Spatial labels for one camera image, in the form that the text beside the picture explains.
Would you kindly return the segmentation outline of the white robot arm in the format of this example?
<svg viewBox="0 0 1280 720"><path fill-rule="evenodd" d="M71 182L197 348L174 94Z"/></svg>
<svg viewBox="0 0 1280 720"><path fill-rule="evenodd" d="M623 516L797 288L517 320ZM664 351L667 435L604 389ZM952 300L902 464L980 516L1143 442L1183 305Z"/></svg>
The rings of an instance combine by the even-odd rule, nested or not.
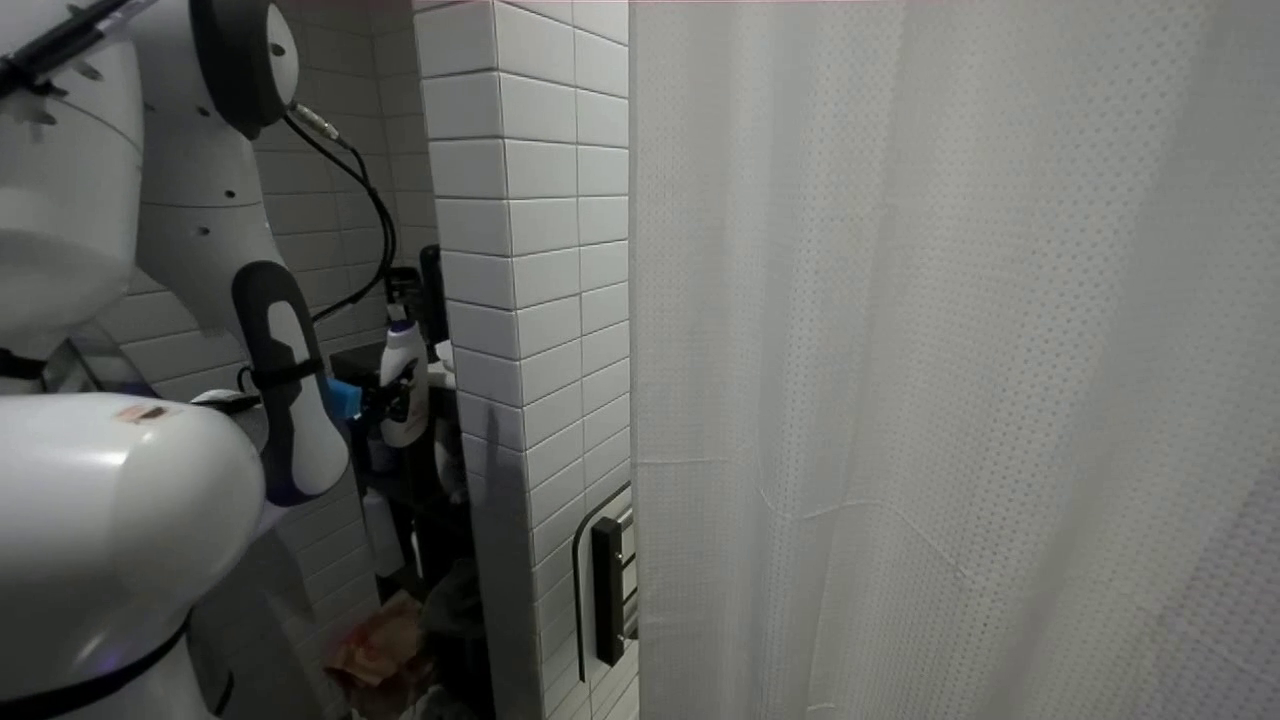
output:
<svg viewBox="0 0 1280 720"><path fill-rule="evenodd" d="M191 615L348 476L257 137L282 0L0 5L0 717L218 720Z"/></svg>

